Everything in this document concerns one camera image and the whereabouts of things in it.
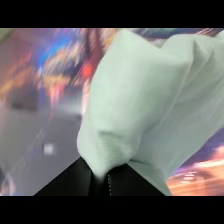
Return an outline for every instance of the towel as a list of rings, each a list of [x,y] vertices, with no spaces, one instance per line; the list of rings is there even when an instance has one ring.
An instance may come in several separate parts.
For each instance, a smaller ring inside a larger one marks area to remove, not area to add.
[[[95,72],[78,134],[103,179],[127,163],[165,195],[167,179],[224,124],[224,41],[175,35],[158,48],[121,30]]]

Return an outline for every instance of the dark object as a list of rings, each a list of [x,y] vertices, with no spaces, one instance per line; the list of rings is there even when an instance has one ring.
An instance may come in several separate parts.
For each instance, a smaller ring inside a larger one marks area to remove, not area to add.
[[[35,196],[163,196],[128,165],[110,171],[103,182],[79,158]]]

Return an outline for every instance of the white cloth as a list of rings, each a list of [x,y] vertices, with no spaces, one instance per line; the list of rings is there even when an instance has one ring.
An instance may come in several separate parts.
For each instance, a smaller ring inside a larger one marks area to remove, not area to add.
[[[224,42],[176,35],[157,48],[122,30],[100,62],[78,135],[99,178],[128,163],[166,195],[168,177],[224,124]]]

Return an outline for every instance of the blurry background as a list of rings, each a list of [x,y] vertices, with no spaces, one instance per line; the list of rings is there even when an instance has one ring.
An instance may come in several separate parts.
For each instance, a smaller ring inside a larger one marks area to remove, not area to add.
[[[161,46],[177,33],[222,28],[130,28]],[[77,158],[91,79],[116,28],[0,28],[0,167],[14,195],[34,195]],[[169,179],[174,195],[224,194],[224,129]]]

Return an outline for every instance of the light green fabric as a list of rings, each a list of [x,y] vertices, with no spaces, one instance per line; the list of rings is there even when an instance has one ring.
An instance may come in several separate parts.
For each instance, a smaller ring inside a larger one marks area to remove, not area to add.
[[[176,35],[162,48],[122,30],[99,64],[78,135],[95,175],[128,163],[166,195],[168,177],[224,124],[224,42]]]

